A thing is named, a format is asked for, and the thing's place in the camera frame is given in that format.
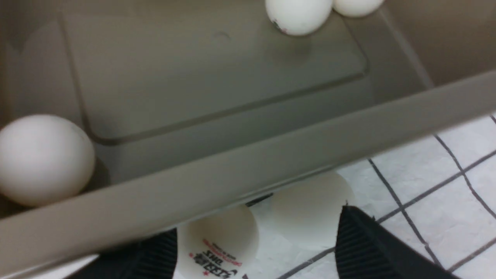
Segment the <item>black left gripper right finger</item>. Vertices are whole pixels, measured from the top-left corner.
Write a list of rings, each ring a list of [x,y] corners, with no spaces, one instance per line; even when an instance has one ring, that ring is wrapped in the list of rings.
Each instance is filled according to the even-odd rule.
[[[454,279],[352,205],[340,214],[335,262],[341,279]]]

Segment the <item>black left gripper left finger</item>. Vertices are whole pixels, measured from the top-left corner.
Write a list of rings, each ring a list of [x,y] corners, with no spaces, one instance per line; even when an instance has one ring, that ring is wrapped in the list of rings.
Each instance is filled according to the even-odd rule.
[[[171,279],[177,264],[177,230],[105,252],[69,279]]]

